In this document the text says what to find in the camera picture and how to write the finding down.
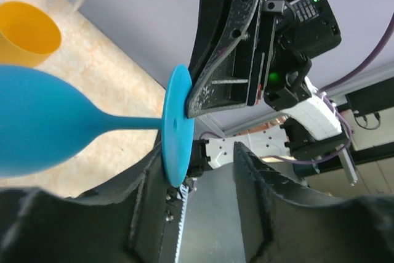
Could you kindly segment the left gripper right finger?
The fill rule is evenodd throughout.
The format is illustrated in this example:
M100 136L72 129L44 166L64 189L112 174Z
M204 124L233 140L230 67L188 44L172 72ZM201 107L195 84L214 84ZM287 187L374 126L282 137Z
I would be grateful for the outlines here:
M248 262L392 262L393 196L343 200L269 167L241 142L233 172Z

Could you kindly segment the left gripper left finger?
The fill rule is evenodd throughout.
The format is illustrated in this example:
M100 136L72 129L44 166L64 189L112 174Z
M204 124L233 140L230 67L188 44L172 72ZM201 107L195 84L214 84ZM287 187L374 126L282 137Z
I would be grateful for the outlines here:
M1 189L2 262L159 262L166 215L161 149L76 198Z

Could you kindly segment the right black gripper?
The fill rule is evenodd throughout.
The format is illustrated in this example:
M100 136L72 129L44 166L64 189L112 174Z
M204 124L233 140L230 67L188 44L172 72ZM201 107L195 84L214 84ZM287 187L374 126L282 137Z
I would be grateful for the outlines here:
M277 23L295 22L287 0L199 0L188 70L187 116L258 104L275 51Z

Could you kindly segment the blue wine glass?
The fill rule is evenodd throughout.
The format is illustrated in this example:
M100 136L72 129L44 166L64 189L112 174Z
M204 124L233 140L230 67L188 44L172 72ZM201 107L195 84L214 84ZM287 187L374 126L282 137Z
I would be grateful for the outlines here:
M52 168L115 130L159 130L169 183L184 181L194 125L185 113L191 90L187 68L174 68L160 118L115 116L96 107L64 80L32 68L1 67L1 176L18 177Z

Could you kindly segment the orange wine glass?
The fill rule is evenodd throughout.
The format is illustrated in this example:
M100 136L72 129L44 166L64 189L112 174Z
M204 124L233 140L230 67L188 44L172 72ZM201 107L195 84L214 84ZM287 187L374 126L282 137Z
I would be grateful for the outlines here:
M35 68L62 43L57 24L41 9L21 2L1 4L1 64Z

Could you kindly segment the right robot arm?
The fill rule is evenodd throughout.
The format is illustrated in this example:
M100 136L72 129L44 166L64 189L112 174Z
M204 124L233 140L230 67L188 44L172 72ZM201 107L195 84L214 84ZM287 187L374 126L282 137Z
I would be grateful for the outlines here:
M264 100L287 115L282 148L295 164L327 161L350 128L307 75L340 41L327 0L199 0L187 116Z

